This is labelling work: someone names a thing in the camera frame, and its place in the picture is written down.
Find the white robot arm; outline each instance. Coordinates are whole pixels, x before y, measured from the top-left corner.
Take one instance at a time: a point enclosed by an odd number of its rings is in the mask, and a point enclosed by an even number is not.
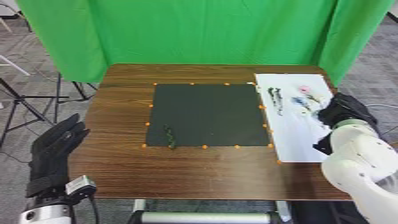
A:
[[[325,178],[350,194],[368,222],[398,223],[398,195],[391,186],[378,184],[398,171],[398,153],[366,121],[348,119],[338,123],[330,146],[332,154],[322,163]]]

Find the gray floor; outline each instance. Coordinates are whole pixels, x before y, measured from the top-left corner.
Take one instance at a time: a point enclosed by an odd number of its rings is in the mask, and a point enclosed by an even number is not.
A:
[[[23,76],[11,68],[0,67],[0,76],[18,92],[25,95],[52,95],[55,93],[55,75],[52,60],[44,52],[39,40],[27,31],[21,20],[5,20],[14,34],[9,34],[0,26],[0,54],[18,63],[32,73],[32,77]],[[366,104],[384,103],[398,105],[398,24],[386,18],[368,43],[364,52],[355,61],[354,67],[346,74],[339,90],[352,94]],[[71,83],[62,83],[62,94],[73,98],[78,93]],[[0,130],[4,128],[9,114],[9,97],[0,92],[0,102],[5,103],[5,109],[0,110]],[[34,100],[37,108],[44,107],[46,102]],[[60,118],[73,113],[85,115],[89,102],[68,103],[60,106]],[[380,130],[386,132],[396,125],[394,119],[398,112],[393,109],[375,107],[371,112],[380,120]],[[23,122],[23,118],[32,118],[25,110],[16,113],[14,124]],[[27,128],[16,130],[7,137],[4,151],[12,154],[23,161],[28,161],[28,147],[41,134],[48,129],[43,123],[32,124]],[[398,130],[386,134],[389,142],[398,141]],[[25,205],[25,184],[28,180],[28,167],[20,164],[12,158],[0,154],[0,223],[16,223],[16,217]],[[131,212],[131,200],[100,200],[98,201],[103,223],[124,223]],[[187,200],[153,200],[147,209],[151,211],[219,211],[219,212],[263,212],[272,209],[272,203],[263,201],[187,201]],[[87,203],[78,206],[76,214],[80,223],[92,221],[92,213]]]

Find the small object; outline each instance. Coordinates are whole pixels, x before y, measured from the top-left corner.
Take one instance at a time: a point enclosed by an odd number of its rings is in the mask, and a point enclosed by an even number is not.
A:
[[[309,89],[309,87],[307,86],[300,86],[299,87],[299,91],[306,95],[307,99],[313,100],[320,104],[322,103],[320,102],[320,99],[316,99],[316,97],[311,95],[311,89]]]
[[[315,96],[309,94],[306,96],[307,96],[307,99],[313,100],[320,104],[320,99],[316,99]]]
[[[283,116],[283,94],[281,88],[268,88],[268,94],[272,98],[274,107],[277,108],[277,114]]]
[[[169,149],[176,149],[176,137],[172,134],[171,126],[167,124],[163,125],[163,130],[165,130],[165,136],[167,136]]]
[[[302,92],[302,94],[309,94],[309,87],[307,86],[300,86],[299,87],[299,91]]]
[[[307,105],[307,102],[304,101],[304,98],[302,97],[291,97],[291,101],[293,103],[297,103],[306,109],[307,111],[311,112],[311,107]]]
[[[275,95],[274,95],[274,88],[268,88],[268,94],[270,94],[270,99],[272,99],[272,103],[274,103],[274,107],[277,107],[277,100],[275,100]]]
[[[281,89],[279,88],[275,88],[275,98],[277,98],[277,102],[279,102],[277,114],[283,116],[283,94],[281,94]]]

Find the wooden table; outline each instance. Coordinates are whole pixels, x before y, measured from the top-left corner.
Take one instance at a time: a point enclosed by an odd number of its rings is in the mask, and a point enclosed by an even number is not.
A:
[[[315,66],[114,65],[85,117],[91,135],[71,155],[100,198],[346,200],[320,164],[277,164],[267,147],[146,147],[153,83],[242,84],[254,73],[323,74]]]

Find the white wall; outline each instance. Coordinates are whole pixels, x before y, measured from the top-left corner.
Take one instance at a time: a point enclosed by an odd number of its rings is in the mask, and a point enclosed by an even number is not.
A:
[[[393,13],[394,17],[398,18],[398,0],[394,1],[394,5],[393,5],[389,12]]]
[[[0,3],[5,3],[12,7],[12,9],[20,11],[14,0],[0,0]],[[14,15],[14,12],[11,11],[11,9],[0,5],[0,16],[12,16],[12,15]]]

